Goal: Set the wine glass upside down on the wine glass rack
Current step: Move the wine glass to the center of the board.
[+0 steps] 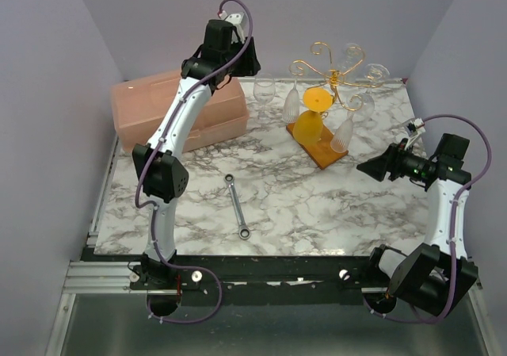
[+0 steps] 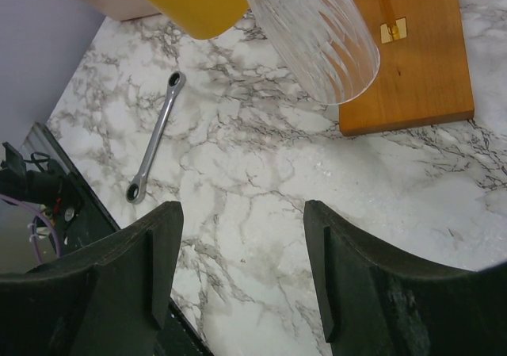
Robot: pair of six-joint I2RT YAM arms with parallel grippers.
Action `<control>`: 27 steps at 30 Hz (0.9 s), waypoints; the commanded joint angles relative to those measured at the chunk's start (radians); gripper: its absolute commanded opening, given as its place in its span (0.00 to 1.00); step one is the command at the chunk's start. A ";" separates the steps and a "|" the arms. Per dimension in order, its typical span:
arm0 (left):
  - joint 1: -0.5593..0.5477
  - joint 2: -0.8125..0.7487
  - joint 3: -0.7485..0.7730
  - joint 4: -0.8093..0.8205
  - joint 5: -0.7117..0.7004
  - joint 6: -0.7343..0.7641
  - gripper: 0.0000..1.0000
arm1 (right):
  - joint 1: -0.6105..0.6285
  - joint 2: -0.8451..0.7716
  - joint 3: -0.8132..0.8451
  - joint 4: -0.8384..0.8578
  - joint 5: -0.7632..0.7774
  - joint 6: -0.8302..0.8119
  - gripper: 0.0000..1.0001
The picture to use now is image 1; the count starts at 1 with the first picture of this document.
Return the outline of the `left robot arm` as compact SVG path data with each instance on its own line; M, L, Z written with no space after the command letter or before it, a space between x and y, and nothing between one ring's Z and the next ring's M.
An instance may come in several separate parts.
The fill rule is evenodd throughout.
M181 80L162 123L146 144L134 146L135 205L151 207L149 239L135 268L146 284L165 289L175 281L176 270L168 264L176 254L175 211L189 182L181 155L197 116L221 83L261 69L254 39L245 33L250 27L244 13L220 13L207 23L204 42L181 65Z

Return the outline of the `yellow plastic wine glass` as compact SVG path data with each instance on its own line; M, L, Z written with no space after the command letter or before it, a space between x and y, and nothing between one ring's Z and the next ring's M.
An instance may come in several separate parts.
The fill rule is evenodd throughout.
M292 135L299 144L309 146L320 140L322 115L332 106L333 97L322 87L312 87L303 94L303 104L307 110L299 115Z

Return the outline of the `short clear goblet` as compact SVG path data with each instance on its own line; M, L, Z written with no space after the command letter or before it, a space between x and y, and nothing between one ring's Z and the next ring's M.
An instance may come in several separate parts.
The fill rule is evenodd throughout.
M349 75L363 63L364 58L364 50L359 44L348 43L342 51L339 70L343 75Z

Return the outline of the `clear wine glass back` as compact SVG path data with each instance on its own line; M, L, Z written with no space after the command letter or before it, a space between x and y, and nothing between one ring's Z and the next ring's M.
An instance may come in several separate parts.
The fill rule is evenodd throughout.
M260 105L258 120L265 123L268 118L266 115L266 106L274 99L276 93L276 83L274 78L267 73L258 73L254 80L253 96Z

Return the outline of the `clear wine glass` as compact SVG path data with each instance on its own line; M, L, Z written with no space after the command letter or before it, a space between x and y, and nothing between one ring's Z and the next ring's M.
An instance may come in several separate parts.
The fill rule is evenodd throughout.
M380 88L389 76L389 70L382 64L370 63L365 67L364 77L368 81L368 87L365 92L353 95L350 100L355 109L353 119L356 123L362 124L371 118L375 110L374 91Z
M266 115L266 106L274 99L276 93L276 83L274 78L267 73L258 73L254 80L253 96L260 105L258 120L265 123L268 118Z

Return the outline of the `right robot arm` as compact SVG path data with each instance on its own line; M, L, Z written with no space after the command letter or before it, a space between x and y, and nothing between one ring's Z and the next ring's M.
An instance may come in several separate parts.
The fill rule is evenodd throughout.
M376 247L364 267L375 286L389 281L387 295L432 316L456 306L478 278L478 267L468 261L463 241L464 208L471 174L463 170L469 141L445 133L428 159L417 156L407 140L392 143L379 156L357 165L357 170L381 182L408 177L422 182L429 200L423 242L410 254L387 245Z

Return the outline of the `ribbed clear champagne flute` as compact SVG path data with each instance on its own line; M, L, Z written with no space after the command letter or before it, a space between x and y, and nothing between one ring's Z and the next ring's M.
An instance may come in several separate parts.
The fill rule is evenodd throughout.
M286 124L295 123L299 117L300 97L297 90L297 80L289 90L282 110L282 121Z

